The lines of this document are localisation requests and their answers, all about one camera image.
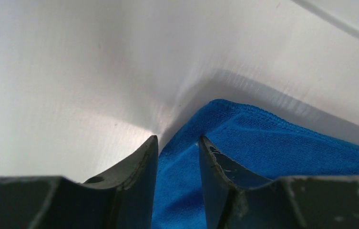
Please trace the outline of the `blue microfiber towel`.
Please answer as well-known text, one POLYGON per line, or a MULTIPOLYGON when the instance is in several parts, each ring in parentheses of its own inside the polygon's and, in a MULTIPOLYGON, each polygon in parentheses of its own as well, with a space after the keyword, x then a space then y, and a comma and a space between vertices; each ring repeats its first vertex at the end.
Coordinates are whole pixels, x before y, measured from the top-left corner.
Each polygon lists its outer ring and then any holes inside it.
POLYGON ((217 99, 198 110, 162 149, 152 228, 204 229, 198 139, 267 178, 359 175, 359 146, 323 135, 258 107, 217 99))

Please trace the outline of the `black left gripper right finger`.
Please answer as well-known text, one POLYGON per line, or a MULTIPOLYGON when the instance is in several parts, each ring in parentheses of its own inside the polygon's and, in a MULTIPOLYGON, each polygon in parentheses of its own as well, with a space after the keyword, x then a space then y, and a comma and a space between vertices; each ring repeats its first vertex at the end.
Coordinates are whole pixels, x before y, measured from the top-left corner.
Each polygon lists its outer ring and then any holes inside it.
POLYGON ((359 176, 271 180, 199 139, 209 229, 359 229, 359 176))

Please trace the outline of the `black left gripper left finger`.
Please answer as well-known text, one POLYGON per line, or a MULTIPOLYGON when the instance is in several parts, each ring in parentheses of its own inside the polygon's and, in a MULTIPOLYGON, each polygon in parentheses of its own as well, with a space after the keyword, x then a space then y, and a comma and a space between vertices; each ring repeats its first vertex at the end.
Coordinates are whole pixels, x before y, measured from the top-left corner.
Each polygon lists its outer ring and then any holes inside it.
POLYGON ((0 177, 0 229, 149 229, 158 138, 83 183, 63 176, 0 177))

